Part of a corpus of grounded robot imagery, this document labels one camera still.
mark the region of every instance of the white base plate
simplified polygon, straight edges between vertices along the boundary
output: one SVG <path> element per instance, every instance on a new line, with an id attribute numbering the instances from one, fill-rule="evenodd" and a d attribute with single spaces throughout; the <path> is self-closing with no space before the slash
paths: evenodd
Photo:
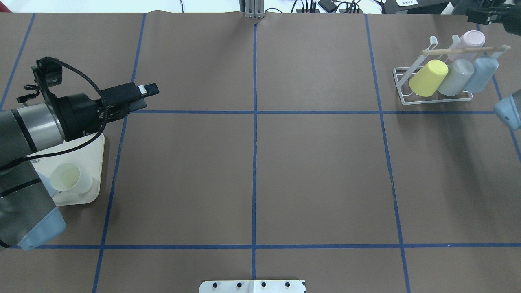
<path id="1" fill-rule="evenodd" d="M 204 281 L 199 293 L 305 293 L 304 280 Z"/>
<path id="2" fill-rule="evenodd" d="M 89 135 L 73 141 L 64 142 L 52 148 L 34 153 L 33 155 L 49 154 L 68 150 L 88 141 L 93 136 L 94 135 Z M 76 194 L 65 191 L 56 191 L 53 195 L 53 201 L 56 205 L 85 204 L 92 202 L 97 198 L 100 193 L 104 145 L 105 137 L 102 134 L 95 141 L 79 150 L 59 156 L 36 159 L 37 162 L 31 160 L 36 171 L 47 178 L 51 176 L 51 173 L 56 167 L 63 163 L 74 163 L 92 176 L 92 188 L 87 193 Z"/>

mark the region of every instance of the wooden dowel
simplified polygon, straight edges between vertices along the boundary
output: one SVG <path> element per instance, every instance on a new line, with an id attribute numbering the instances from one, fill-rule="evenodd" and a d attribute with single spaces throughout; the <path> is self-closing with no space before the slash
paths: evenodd
<path id="1" fill-rule="evenodd" d="M 482 47 L 482 48 L 464 48 L 464 49 L 435 49 L 430 50 L 422 50 L 422 55 L 444 55 L 444 54 L 461 54 L 461 53 L 480 53 L 480 52 L 498 52 L 504 51 L 503 47 Z"/>

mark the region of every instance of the white label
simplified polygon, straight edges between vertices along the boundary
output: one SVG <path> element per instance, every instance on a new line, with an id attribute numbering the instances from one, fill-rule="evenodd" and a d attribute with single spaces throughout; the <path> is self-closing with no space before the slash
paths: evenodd
<path id="1" fill-rule="evenodd" d="M 396 0 L 399 6 L 411 6 L 418 4 L 418 0 Z"/>

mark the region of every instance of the yellow cup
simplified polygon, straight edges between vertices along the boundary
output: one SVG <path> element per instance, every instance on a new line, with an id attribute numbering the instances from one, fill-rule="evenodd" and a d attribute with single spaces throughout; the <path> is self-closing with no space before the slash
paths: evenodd
<path id="1" fill-rule="evenodd" d="M 417 95 L 432 96 L 448 72 L 447 64 L 431 60 L 411 78 L 409 86 Z"/>

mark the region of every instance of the clear cup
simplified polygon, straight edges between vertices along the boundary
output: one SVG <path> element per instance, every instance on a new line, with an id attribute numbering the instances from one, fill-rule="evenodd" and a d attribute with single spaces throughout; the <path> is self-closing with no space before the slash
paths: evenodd
<path id="1" fill-rule="evenodd" d="M 83 194 L 92 188 L 92 176 L 73 163 L 61 164 L 51 174 L 51 185 L 57 191 Z"/>

